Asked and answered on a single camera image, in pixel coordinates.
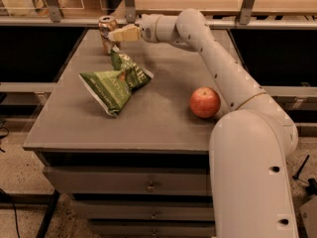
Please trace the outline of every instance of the red apple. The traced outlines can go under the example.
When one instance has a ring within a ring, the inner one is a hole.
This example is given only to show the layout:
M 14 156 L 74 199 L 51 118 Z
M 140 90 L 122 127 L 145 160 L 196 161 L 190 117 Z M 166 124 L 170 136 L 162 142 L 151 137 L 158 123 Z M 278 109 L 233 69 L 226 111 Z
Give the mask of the red apple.
M 214 116 L 219 111 L 220 104 L 218 93 L 214 89 L 205 86 L 196 89 L 191 94 L 189 102 L 191 111 L 200 118 Z

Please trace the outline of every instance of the soda can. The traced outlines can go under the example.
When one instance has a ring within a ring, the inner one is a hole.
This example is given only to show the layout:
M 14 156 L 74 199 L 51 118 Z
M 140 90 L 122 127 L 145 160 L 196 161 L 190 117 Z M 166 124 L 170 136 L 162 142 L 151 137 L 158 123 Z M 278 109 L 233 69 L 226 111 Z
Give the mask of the soda can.
M 116 45 L 120 48 L 120 43 L 109 40 L 109 33 L 118 28 L 116 19 L 112 16 L 102 16 L 99 18 L 99 31 L 103 49 L 106 55 L 110 55 L 111 49 Z

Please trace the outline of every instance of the green snack bag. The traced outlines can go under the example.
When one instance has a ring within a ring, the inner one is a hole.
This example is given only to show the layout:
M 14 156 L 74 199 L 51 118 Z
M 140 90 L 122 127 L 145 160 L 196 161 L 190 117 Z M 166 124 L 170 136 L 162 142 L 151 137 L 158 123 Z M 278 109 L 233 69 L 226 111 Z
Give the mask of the green snack bag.
M 84 85 L 105 111 L 117 117 L 131 97 L 123 71 L 94 71 L 80 74 Z
M 130 57 L 122 53 L 117 47 L 111 50 L 111 63 L 115 70 L 122 70 L 126 73 L 126 82 L 130 90 L 135 90 L 148 82 L 153 74 L 141 68 Z

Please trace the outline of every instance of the concrete floor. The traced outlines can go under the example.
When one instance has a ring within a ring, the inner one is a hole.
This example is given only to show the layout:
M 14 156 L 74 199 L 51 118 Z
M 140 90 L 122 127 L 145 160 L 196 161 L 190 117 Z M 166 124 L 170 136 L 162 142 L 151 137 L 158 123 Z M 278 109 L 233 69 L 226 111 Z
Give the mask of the concrete floor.
M 7 138 L 1 142 L 5 153 L 0 153 L 0 188 L 8 193 L 46 193 L 52 194 L 53 187 L 42 174 L 43 164 L 33 152 L 22 149 L 24 140 L 32 125 L 32 119 L 8 118 L 5 127 L 10 130 Z M 297 150 L 287 160 L 291 190 L 300 238 L 306 238 L 303 221 L 299 214 L 299 207 L 311 197 L 306 193 L 306 184 L 291 178 L 306 156 L 307 162 L 300 178 L 308 180 L 317 176 L 317 127 L 302 125 L 299 127 L 300 139 Z M 92 233 L 83 219 L 76 217 L 69 207 L 70 198 L 62 194 L 58 200 L 53 219 L 46 237 L 60 238 L 98 238 L 103 237 Z M 18 223 L 21 238 L 37 237 L 43 217 L 45 205 L 17 205 Z M 0 204 L 0 236 L 15 238 L 17 236 L 14 211 L 11 205 Z

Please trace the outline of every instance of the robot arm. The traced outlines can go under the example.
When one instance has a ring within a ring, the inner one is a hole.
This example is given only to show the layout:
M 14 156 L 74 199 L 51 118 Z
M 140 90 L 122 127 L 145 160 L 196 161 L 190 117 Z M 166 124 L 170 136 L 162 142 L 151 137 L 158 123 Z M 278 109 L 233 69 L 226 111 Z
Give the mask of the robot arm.
M 217 237 L 298 237 L 285 162 L 298 142 L 292 120 L 215 40 L 199 11 L 144 16 L 140 28 L 147 42 L 196 50 L 231 109 L 209 149 Z

